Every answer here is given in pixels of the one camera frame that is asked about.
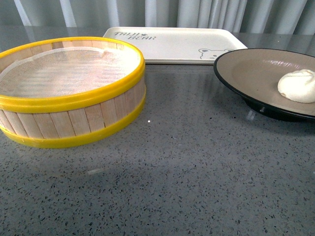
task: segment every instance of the tray logo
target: tray logo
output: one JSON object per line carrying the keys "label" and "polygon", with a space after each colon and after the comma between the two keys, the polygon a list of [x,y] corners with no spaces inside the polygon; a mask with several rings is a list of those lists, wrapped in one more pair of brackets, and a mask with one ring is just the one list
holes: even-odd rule
{"label": "tray logo", "polygon": [[211,50],[207,48],[199,49],[201,52],[200,59],[216,59],[218,56],[222,55],[223,53],[231,52],[233,49],[225,49],[225,50]]}
{"label": "tray logo", "polygon": [[154,40],[156,36],[149,36],[146,33],[131,33],[131,32],[115,32],[116,36],[126,36],[127,39],[135,40]]}

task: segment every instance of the white cloth liner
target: white cloth liner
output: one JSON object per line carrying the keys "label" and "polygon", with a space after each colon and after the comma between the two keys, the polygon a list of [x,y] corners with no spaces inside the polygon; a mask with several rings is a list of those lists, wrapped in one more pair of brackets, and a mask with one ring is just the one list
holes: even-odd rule
{"label": "white cloth liner", "polygon": [[0,73],[0,94],[40,98],[90,91],[118,81],[139,63],[129,49],[53,49],[7,67]]}

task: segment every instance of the black plate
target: black plate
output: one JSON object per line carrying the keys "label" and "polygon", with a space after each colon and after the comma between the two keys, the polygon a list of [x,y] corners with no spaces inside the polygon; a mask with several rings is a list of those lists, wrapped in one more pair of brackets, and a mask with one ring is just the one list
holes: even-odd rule
{"label": "black plate", "polygon": [[285,121],[315,119],[315,103],[294,102],[278,92],[283,75],[302,69],[315,71],[315,57],[275,49],[235,50],[214,63],[219,80],[253,110]]}

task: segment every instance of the grey countertop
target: grey countertop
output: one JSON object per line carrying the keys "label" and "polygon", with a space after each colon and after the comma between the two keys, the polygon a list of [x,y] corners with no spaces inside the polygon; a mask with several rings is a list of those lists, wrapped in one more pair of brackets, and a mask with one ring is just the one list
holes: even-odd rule
{"label": "grey countertop", "polygon": [[[0,51],[105,31],[0,26]],[[315,56],[313,36],[234,35]],[[140,116],[99,142],[0,133],[1,235],[315,235],[315,123],[256,113],[212,66],[147,65],[146,85]]]}

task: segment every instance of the bear cartoon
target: bear cartoon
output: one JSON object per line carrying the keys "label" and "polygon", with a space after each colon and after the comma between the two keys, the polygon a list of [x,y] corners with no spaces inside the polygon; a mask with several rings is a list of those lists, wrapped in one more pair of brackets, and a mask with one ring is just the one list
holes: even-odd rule
{"label": "bear cartoon", "polygon": [[217,59],[218,56],[231,52],[233,49],[225,49],[225,50],[211,50],[211,49],[206,49],[202,48],[199,49],[199,52],[201,52],[200,59]]}

